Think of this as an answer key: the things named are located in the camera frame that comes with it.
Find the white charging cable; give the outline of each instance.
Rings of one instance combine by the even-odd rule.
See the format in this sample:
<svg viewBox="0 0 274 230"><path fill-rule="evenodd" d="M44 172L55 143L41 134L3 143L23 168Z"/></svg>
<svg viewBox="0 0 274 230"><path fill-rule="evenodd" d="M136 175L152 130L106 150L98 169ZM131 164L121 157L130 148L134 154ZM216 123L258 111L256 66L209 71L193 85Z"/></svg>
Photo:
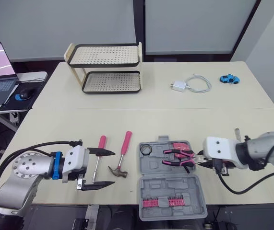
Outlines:
<svg viewBox="0 0 274 230"><path fill-rule="evenodd" d="M207 89L204 89L204 90L200 90L200 89L194 89L194 88L191 88L189 85L188 85L188 82L192 79L201 79L203 80L206 85L207 85ZM173 84L171 84L171 88L173 90L176 90L176 91L180 91L180 92L184 92L185 89L187 90L190 90L191 92L208 92L211 90L212 88L212 85L211 83L208 81L207 78L203 77L202 75L199 75L199 74L193 74L192 77L186 79L186 81L180 81L180 80L176 80L175 82L173 82Z"/></svg>

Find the black mouse pad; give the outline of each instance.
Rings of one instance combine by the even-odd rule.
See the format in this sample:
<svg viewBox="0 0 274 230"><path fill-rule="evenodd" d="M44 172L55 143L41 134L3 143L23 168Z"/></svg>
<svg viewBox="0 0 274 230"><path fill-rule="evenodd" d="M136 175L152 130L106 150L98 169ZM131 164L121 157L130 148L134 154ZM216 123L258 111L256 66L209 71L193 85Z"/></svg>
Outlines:
<svg viewBox="0 0 274 230"><path fill-rule="evenodd" d="M6 101L6 103L2 104L0 107L0 110L20 110L20 109L31 109L33 103L36 101L36 98L42 91L45 83L44 82L27 82L27 83L21 83L17 86L14 93L11 94L9 99ZM17 94L20 94L20 92L23 89L35 89L35 92L33 93L32 97L19 101L15 98Z"/></svg>

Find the pink hammer handle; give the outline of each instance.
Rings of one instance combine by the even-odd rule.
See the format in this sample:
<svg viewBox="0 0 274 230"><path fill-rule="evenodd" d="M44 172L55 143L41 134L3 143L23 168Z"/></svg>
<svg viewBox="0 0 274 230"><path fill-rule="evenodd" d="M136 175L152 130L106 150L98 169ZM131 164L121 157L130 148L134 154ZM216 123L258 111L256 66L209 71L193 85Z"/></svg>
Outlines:
<svg viewBox="0 0 274 230"><path fill-rule="evenodd" d="M127 131L126 135L125 135L125 139L122 145L122 149L121 149L121 154L125 155L125 153L127 152L128 146L129 146L129 141L131 140L131 136L132 136L132 132Z"/></svg>
<svg viewBox="0 0 274 230"><path fill-rule="evenodd" d="M106 136L101 136L100 140L99 140L98 147L100 149L104 149L106 147L106 141L107 141L107 137Z"/></svg>

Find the hammer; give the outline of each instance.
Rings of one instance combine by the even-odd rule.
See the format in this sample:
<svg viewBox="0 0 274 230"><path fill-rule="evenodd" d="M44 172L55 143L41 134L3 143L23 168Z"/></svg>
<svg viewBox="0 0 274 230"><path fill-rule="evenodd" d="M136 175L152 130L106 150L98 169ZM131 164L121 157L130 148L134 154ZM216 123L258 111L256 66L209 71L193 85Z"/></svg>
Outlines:
<svg viewBox="0 0 274 230"><path fill-rule="evenodd" d="M122 172L121 171L121 163L122 163L122 160L123 160L123 157L124 157L125 153L127 152L127 149L128 149L128 146L129 146L129 141L131 140L131 136L132 136L132 132L127 131L126 135L125 135L123 145L122 145L122 149L121 149L121 158L119 160L119 164L118 164L117 168L115 170L113 170L113 169L110 168L110 166L108 166L109 170L115 176L122 176L124 178L127 177L128 172Z"/></svg>

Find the white table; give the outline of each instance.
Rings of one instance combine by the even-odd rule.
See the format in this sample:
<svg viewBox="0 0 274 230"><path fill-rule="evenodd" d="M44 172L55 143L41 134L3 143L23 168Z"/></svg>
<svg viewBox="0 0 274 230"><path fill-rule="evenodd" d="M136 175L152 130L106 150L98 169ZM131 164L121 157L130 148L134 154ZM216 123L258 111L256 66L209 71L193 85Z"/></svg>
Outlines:
<svg viewBox="0 0 274 230"><path fill-rule="evenodd" d="M193 73L205 76L213 88L207 93L171 90L175 80ZM241 82L223 84L222 75L232 73ZM192 80L195 88L205 87ZM191 109L191 108L274 108L274 103L244 62L154 62L143 63L143 89L130 94L85 94L67 63L58 64L33 108L86 109Z"/></svg>
<svg viewBox="0 0 274 230"><path fill-rule="evenodd" d="M274 104L243 62L144 63L143 70L144 89L137 94L88 95L81 91L66 63L57 66L4 157L33 144L56 140L81 138L84 146L97 147L100 136L106 135L106 148L117 154L102 159L97 181L116 183L98 191L77 192L76 181L42 181L35 203L137 204L140 142L157 141L159 135L169 135L171 140L188 140L198 152L207 136L235 138L237 127L242 135L251 138L274 131ZM212 91L202 94L170 90L172 81L184 80L192 73L207 77ZM239 76L241 83L220 83L218 78L227 73ZM113 176L107 166L117 165L127 130L133 136L122 165L129 172L124 179ZM42 149L66 152L69 146ZM90 156L88 183L95 162L95 156ZM5 170L0 184L10 172L10 167ZM271 165L258 172L232 169L225 180L233 189L241 190L271 172ZM234 195L221 185L212 170L198 167L195 173L201 180L207 204L274 203L274 177L244 195Z"/></svg>
<svg viewBox="0 0 274 230"><path fill-rule="evenodd" d="M157 141L159 135L169 135L170 140L188 140L192 149L198 152L206 136L235 138L234 129L239 127L242 137L256 138L273 131L274 108L270 109L32 109L17 130L4 157L15 150L47 141L83 140L85 147L97 147L101 135L107 136L106 149L116 156L103 157L97 181L116 183L97 191L76 191L76 181L62 184L58 181L42 181L35 203L48 204L137 204L139 158L137 146L143 141ZM128 177L113 176L107 166L116 167L125 132L133 132L131 143L124 157L122 168ZM46 151L61 150L69 146L49 146ZM96 157L90 156L86 180L91 182ZM9 176L8 167L1 178L2 184ZM261 177L274 172L269 164L265 170L230 170L225 180L235 190L241 190ZM202 184L207 204L258 204L274 203L274 177L262 182L244 195L234 195L226 190L211 169L198 167L195 172Z"/></svg>
<svg viewBox="0 0 274 230"><path fill-rule="evenodd" d="M35 79L43 79L45 80L47 77L46 72L31 72L31 73L18 73L17 77L20 81L33 81ZM8 98L14 93L15 89L17 88L18 85L16 85ZM25 109L19 109L19 110L5 110L5 111L0 111L0 114L8 114L8 113L18 113L18 112L24 112L27 111ZM5 126L16 132L17 126L11 123L9 120L5 119L4 117L0 116L0 122L3 123Z"/></svg>

